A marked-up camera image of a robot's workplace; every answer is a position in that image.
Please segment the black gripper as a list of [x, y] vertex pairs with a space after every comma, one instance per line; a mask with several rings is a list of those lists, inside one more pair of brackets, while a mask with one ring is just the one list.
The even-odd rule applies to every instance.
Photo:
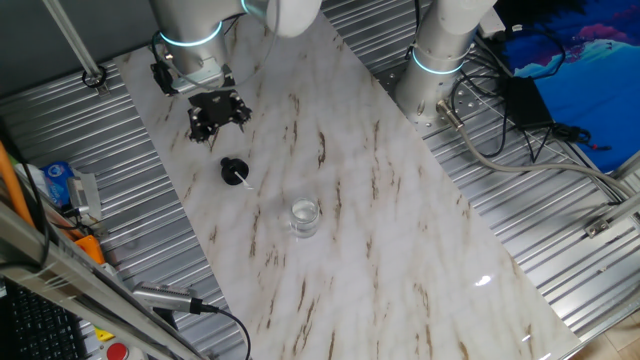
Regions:
[[235, 91], [203, 92], [189, 98], [188, 110], [191, 141], [202, 143], [216, 134], [216, 124], [229, 122], [244, 131], [252, 110]]

